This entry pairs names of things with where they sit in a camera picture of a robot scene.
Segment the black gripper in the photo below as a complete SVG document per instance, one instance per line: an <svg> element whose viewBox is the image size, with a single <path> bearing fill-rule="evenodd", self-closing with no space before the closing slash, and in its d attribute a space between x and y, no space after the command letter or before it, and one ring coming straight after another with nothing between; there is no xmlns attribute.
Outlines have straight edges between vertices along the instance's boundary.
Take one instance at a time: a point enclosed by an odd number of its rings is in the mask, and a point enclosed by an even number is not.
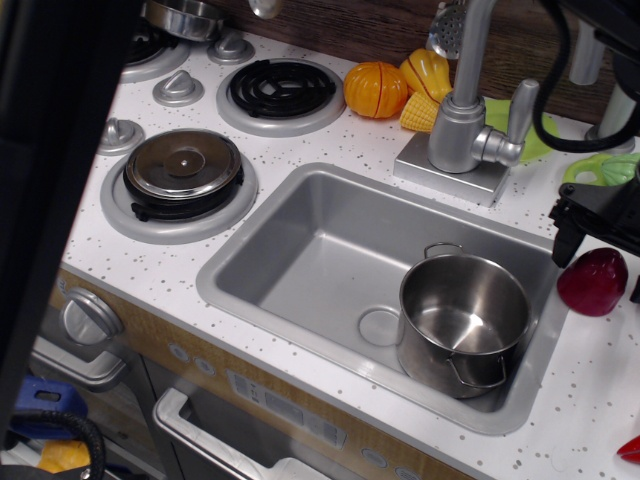
<svg viewBox="0 0 640 480"><path fill-rule="evenodd" d="M639 255L639 183L592 186L565 183L549 217L557 228L552 259L566 268L586 236ZM640 279L629 301L640 304Z"/></svg>

